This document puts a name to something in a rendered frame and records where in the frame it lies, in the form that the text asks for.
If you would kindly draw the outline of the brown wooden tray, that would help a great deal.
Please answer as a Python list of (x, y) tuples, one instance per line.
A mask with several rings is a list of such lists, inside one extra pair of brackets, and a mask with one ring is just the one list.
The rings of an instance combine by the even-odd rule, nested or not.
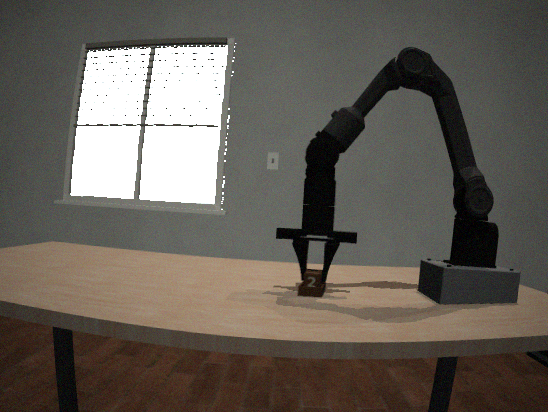
[(298, 296), (308, 296), (308, 297), (323, 296), (323, 293), (324, 293), (323, 291), (326, 287), (326, 282), (322, 282), (321, 287), (306, 287), (306, 286), (302, 286), (302, 283), (298, 286)]

